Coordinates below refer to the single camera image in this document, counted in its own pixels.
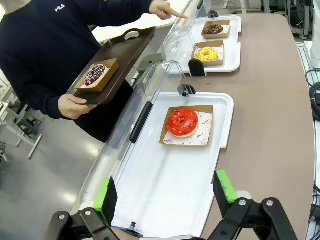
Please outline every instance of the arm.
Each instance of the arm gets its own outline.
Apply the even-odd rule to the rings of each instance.
[[[73,0],[87,25],[99,27],[132,23],[149,13],[152,0]]]
[[[62,117],[58,108],[60,96],[37,83],[31,70],[4,52],[0,52],[0,68],[21,102],[53,119]]]

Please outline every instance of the cardboard box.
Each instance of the cardboard box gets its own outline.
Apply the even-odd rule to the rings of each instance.
[[[85,77],[87,76],[87,74],[94,66],[98,64],[104,64],[109,70],[105,73],[104,76],[101,76],[94,84],[87,86],[86,88],[81,88],[84,85]],[[92,66],[90,66],[88,71],[86,71],[83,77],[79,80],[79,82],[75,86],[75,89],[82,92],[102,92],[106,87],[107,83],[110,81],[111,77],[118,70],[118,68],[119,64],[116,58],[95,62],[94,64],[92,64]]]
[[[213,47],[222,47],[223,49],[223,57],[222,60],[217,59],[215,61],[208,61],[208,62],[204,62],[203,65],[205,67],[212,67],[212,66],[221,66],[224,64],[224,59],[225,59],[225,45],[224,45],[224,41],[223,40],[214,40],[214,41],[204,41],[204,42],[199,42],[196,43],[193,46],[193,52],[192,52],[192,56],[191,59],[194,58],[195,56],[195,52],[196,49],[203,49],[203,48],[213,48]]]
[[[191,110],[193,110],[195,112],[203,112],[203,113],[207,113],[207,114],[212,114],[211,129],[210,129],[210,133],[209,133],[209,139],[208,139],[206,144],[200,144],[200,145],[176,145],[176,144],[164,143],[165,136],[166,136],[166,134],[168,132],[168,129],[167,129],[168,119],[171,116],[171,114],[173,114],[175,112],[175,110],[179,110],[179,109],[191,109]],[[211,139],[212,132],[213,132],[213,122],[214,122],[214,106],[197,105],[197,106],[175,106],[175,107],[170,107],[168,109],[168,112],[166,113],[166,116],[165,116],[165,120],[164,120],[164,123],[163,123],[163,127],[162,127],[162,132],[161,132],[161,135],[160,135],[159,143],[160,144],[164,144],[166,146],[174,146],[174,147],[205,147],[205,148],[207,148],[209,146],[209,144],[210,144],[210,139]]]
[[[222,31],[217,34],[205,34],[205,29],[210,24],[219,24],[221,26],[228,26],[228,31],[227,32]],[[226,39],[229,36],[229,32],[230,32],[230,20],[207,21],[202,29],[201,36],[207,40],[208,39]]]

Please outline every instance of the red icing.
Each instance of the red icing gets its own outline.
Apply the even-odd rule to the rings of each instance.
[[[198,125],[198,116],[195,111],[182,108],[174,111],[166,123],[168,131],[175,136],[184,136],[192,133]]]

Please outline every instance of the green tape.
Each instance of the green tape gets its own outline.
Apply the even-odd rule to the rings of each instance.
[[[106,219],[106,216],[103,213],[103,208],[102,207],[103,207],[103,204],[104,204],[104,201],[105,201],[105,197],[106,197],[106,194],[107,194],[107,191],[108,191],[109,182],[110,182],[110,178],[105,178],[103,180],[103,183],[102,183],[102,185],[100,187],[98,196],[96,197],[96,199],[94,201],[94,204],[93,204],[93,208],[95,209],[95,211],[98,214],[100,214],[100,216],[102,217],[104,223],[107,224],[107,226],[109,226],[109,224],[108,224],[108,221]]]
[[[234,189],[234,187],[231,184],[231,181],[229,180],[229,177],[225,170],[217,170],[216,171],[219,180],[222,184],[224,195],[226,196],[227,201],[231,204],[235,202],[238,198],[237,193]]]

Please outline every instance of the black sweater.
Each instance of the black sweater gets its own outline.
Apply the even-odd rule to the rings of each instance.
[[[121,26],[152,0],[32,0],[0,23],[0,69],[20,101],[61,118],[58,99],[101,48],[87,25]]]

